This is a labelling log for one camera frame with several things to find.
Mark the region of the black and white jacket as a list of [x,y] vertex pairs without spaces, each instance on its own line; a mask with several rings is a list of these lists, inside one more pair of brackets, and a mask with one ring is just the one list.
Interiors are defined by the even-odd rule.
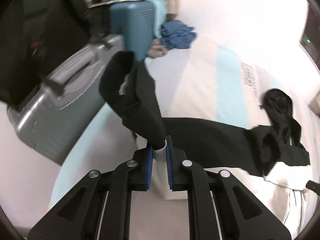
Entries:
[[239,168],[256,177],[273,174],[278,183],[289,185],[277,165],[283,164],[290,174],[302,174],[311,166],[293,101],[280,89],[271,88],[262,96],[259,106],[270,121],[267,126],[246,129],[201,118],[165,117],[148,66],[133,52],[120,51],[107,64],[99,92],[123,126],[140,139],[160,149],[171,136],[174,147],[209,171]]

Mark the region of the grey hard suitcase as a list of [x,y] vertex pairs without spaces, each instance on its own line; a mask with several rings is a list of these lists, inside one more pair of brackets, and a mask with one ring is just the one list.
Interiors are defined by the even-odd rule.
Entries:
[[124,48],[123,37],[111,34],[104,44],[88,44],[48,77],[19,111],[7,108],[17,137],[39,154],[62,165],[82,133],[104,105],[99,83],[106,65]]

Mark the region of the striped pastel bed mattress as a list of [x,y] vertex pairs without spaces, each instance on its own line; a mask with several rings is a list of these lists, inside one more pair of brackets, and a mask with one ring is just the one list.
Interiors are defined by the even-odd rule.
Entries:
[[[259,106],[267,90],[278,88],[292,99],[293,116],[302,127],[301,142],[310,154],[311,166],[302,174],[290,174],[283,164],[277,165],[276,171],[284,172],[289,185],[278,183],[273,174],[256,177],[239,168],[231,168],[231,172],[284,223],[292,237],[298,236],[316,207],[316,195],[305,185],[308,180],[319,180],[319,118],[286,79],[272,77],[204,37],[190,49],[174,49],[149,62],[148,70],[165,117],[201,118],[251,129],[270,124]],[[50,206],[90,170],[113,170],[141,146],[143,143],[133,139],[120,117],[104,105],[63,163]]]

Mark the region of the blue crumpled garment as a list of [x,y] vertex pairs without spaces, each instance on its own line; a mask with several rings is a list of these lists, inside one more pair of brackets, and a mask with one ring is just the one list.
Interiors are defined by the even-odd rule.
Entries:
[[160,29],[160,42],[167,50],[188,49],[196,38],[194,27],[180,21],[165,22]]

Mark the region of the teal hard suitcase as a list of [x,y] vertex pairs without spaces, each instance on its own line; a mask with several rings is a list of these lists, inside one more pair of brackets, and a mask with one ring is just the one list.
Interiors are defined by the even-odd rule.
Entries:
[[159,38],[165,22],[165,0],[143,0],[116,3],[109,8],[110,33],[123,37],[124,49],[143,60],[152,41]]

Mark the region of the black bag pile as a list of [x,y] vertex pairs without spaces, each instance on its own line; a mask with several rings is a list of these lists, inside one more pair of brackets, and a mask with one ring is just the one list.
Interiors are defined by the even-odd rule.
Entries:
[[49,75],[89,43],[103,38],[84,0],[1,0],[1,102],[20,111]]

